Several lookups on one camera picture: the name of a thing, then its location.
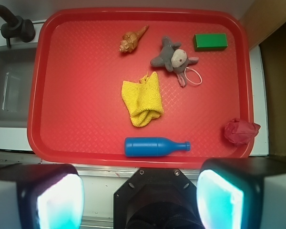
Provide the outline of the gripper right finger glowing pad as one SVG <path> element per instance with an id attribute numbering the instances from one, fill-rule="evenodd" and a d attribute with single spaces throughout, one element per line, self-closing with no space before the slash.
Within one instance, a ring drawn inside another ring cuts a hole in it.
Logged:
<path id="1" fill-rule="evenodd" d="M 206 229 L 286 229 L 286 161 L 208 159 L 196 199 Z"/>

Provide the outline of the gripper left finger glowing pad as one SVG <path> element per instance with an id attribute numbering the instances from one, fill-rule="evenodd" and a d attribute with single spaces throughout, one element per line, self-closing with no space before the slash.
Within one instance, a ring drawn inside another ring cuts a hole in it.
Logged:
<path id="1" fill-rule="evenodd" d="M 78 229 L 83 181 L 70 164 L 0 164 L 0 229 Z"/>

